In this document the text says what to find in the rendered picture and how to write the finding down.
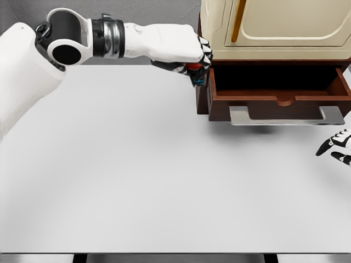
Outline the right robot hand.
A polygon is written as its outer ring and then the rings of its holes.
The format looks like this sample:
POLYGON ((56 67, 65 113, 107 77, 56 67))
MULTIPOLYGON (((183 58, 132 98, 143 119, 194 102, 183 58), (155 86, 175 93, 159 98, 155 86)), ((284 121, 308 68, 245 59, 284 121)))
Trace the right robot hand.
MULTIPOLYGON (((347 148, 351 151, 351 128, 344 129, 325 140, 316 152, 316 156, 321 156, 332 146, 347 148)), ((331 156, 338 161, 351 167, 351 154, 346 155, 337 151, 331 152, 331 156)))

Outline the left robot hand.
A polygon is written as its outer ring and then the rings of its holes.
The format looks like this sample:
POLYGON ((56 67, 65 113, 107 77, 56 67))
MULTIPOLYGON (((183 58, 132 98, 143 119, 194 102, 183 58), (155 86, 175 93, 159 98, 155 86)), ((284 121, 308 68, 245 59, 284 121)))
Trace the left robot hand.
POLYGON ((189 25, 165 24, 158 25, 158 29, 161 42, 152 52, 151 64, 190 77, 185 64, 199 63, 205 80, 213 59, 209 41, 198 36, 189 25))

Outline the red and teal switch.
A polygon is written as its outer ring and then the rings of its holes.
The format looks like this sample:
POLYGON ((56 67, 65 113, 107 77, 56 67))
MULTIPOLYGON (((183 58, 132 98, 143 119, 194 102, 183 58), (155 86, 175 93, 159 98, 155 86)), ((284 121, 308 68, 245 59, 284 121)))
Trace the red and teal switch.
POLYGON ((195 87, 204 83, 204 76, 202 75, 202 65, 199 63, 185 64, 188 75, 190 76, 191 83, 195 87))

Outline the brown wooden drawer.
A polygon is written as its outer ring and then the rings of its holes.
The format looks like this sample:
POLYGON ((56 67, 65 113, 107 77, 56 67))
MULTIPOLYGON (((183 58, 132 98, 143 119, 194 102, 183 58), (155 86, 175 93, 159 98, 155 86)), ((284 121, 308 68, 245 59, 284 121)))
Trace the brown wooden drawer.
POLYGON ((230 106, 247 106, 252 119, 320 119, 320 106, 351 111, 351 88, 334 66, 214 66, 207 94, 210 121, 230 121, 230 106))

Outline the cream cabinet with brown base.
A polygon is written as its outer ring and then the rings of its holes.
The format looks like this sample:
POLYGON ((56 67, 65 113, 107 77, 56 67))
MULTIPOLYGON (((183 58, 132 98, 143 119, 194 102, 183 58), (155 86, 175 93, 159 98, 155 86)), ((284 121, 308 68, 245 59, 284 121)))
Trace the cream cabinet with brown base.
MULTIPOLYGON (((201 0, 214 66, 351 65, 351 0, 201 0)), ((197 110, 209 116, 208 77, 197 110)))

